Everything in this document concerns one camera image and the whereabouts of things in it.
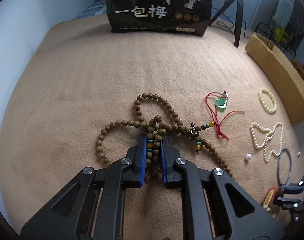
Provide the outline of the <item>tan blanket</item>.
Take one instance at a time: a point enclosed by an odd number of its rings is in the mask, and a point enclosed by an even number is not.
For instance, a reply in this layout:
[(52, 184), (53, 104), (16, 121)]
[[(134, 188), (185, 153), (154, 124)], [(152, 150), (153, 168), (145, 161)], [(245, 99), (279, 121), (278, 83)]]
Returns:
[[(304, 122), (293, 127), (279, 103), (267, 114), (258, 91), (269, 79), (233, 37), (208, 28), (202, 37), (111, 31), (105, 15), (55, 25), (20, 76), (0, 129), (0, 189), (15, 231), (82, 168), (102, 168), (96, 140), (105, 125), (133, 120), (143, 93), (170, 103), (181, 121), (202, 125), (211, 117), (204, 98), (226, 91), (214, 128), (201, 133), (225, 160), (236, 181), (257, 201), (277, 185), (304, 174)], [(245, 162), (246, 154), (252, 159)]]

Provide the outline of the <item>cardboard box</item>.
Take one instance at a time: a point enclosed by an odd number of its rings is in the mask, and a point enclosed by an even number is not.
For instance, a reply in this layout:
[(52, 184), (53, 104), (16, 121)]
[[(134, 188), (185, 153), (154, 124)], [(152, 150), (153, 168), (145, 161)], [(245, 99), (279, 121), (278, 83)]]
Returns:
[(277, 91), (292, 126), (304, 121), (304, 80), (279, 47), (259, 33), (253, 33), (245, 46)]

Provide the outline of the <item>black metal rack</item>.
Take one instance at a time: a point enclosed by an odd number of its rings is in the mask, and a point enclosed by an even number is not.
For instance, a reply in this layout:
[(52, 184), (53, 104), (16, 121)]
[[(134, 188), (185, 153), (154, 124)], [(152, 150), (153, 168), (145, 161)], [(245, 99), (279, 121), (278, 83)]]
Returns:
[(273, 38), (273, 30), (264, 22), (259, 22), (254, 30), (255, 33), (259, 33), (260, 35), (271, 40)]

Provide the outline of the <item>blue checkered bedsheet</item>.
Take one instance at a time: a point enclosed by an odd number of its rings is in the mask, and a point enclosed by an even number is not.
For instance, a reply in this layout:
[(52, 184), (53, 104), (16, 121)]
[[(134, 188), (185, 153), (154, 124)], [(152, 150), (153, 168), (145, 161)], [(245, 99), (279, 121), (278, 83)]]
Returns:
[(107, 14), (107, 3), (106, 0), (98, 0), (92, 5), (90, 5), (85, 11), (79, 14), (75, 20), (80, 18), (86, 18), (96, 15)]

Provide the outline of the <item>black printed bag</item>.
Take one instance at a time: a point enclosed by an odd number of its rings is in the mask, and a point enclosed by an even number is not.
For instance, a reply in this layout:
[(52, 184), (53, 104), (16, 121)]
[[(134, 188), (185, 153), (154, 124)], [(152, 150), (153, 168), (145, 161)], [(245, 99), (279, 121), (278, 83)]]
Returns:
[(165, 31), (203, 36), (211, 0), (106, 0), (112, 31)]

